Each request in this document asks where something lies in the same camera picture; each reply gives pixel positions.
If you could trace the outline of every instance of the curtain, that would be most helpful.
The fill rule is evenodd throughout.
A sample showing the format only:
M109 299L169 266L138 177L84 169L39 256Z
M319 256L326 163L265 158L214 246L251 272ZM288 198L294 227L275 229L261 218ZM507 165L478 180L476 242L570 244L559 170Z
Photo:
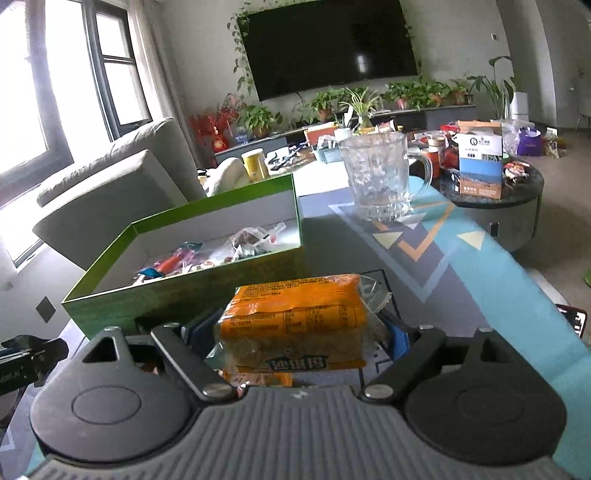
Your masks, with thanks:
M152 119L175 118L195 164L205 168L183 109L183 98L175 86L171 63L165 53L159 7L154 0L129 0L129 30L139 79Z

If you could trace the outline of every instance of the television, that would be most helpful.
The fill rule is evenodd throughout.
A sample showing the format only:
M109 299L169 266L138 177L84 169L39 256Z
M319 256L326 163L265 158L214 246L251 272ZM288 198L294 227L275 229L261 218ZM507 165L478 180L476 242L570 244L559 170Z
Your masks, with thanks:
M316 0L241 26L260 100L328 85L417 74L398 0Z

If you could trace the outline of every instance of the red ornament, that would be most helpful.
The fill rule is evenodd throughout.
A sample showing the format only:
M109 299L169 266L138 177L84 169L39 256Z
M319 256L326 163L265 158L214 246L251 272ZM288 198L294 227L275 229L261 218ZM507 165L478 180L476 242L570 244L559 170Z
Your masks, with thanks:
M230 148L223 132L219 132L217 128L213 128L212 150L214 153L220 153Z
M222 106L218 103L214 113L210 111L196 117L191 116L189 122L195 137L203 145L206 145L205 137L213 137L212 144L217 145L217 148L221 148L221 150L214 148L214 152L226 150L229 148L229 144L223 133L238 118L241 107L240 100L228 93Z

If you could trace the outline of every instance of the window frame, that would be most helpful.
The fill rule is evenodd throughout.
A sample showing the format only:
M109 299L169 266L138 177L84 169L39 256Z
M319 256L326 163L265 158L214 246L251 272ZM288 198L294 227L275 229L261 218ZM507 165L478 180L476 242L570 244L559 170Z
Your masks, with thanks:
M13 0L7 4L0 0L0 13L8 7ZM66 135L61 127L59 109L56 97L53 93L51 76L46 46L46 16L45 0L17 0L25 3L25 27L29 46L28 61L31 65L35 98L39 111L39 123L46 143L46 152L38 157L32 158L16 167L0 173L0 208L17 199L27 191L37 187L48 177L58 171L72 165L74 159L68 146ZM139 71L135 61L134 49L129 30L127 10L108 4L101 0L68 0L82 6L82 23L85 29L87 51L95 80L96 96L102 111L103 122L109 139L111 141L131 132L141 125L152 121L148 109L144 89L139 78ZM105 15L116 18L122 23L124 41L129 51L129 57L116 57L103 55L100 48L100 38L96 15ZM130 124L122 125L116 111L116 106L111 95L109 80L106 75L106 63L120 63L131 65L135 69L138 81L138 101L143 103L147 118ZM13 260L16 266L22 264L41 245L38 240L31 245L17 259Z
M51 87L44 28L45 2L43 0L21 1L25 2L28 60L35 87L39 123L47 150L0 174L0 206L74 163L66 135L61 128L60 112Z
M125 135L126 133L132 132L133 130L136 130L137 128L141 127L142 125L145 125L152 121L152 117L148 109L148 104L146 102L144 89L141 86L141 83L139 83L139 92L141 93L141 96L138 98L138 100L143 103L145 111L148 112L148 116L147 118L144 118L136 122L132 122L130 124L120 123L119 116L116 110L116 105L113 101L113 96L111 94L109 79L106 74L106 63L119 63L124 65L131 65L135 68L139 80L138 66L135 61L134 49L131 42L131 32L129 30L127 10L108 4L101 0L81 0L81 3L90 59L93 66L93 72L95 75L97 95L102 108L105 125L107 126L107 130L109 132L109 135L111 136L111 140L115 140ZM96 22L97 14L115 18L122 22L125 34L125 41L127 43L127 48L129 51L129 57L117 57L113 55L104 55L102 53L102 49L100 47L99 30Z

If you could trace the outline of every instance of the screw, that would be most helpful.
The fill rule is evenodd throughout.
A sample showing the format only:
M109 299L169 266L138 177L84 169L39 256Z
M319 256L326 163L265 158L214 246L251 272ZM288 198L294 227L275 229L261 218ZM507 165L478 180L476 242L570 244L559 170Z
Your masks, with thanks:
M234 389L227 383L212 383L205 385L203 388L203 395L216 400L222 400L232 395Z
M370 385L363 393L371 400L386 400L394 395L394 390L389 385Z

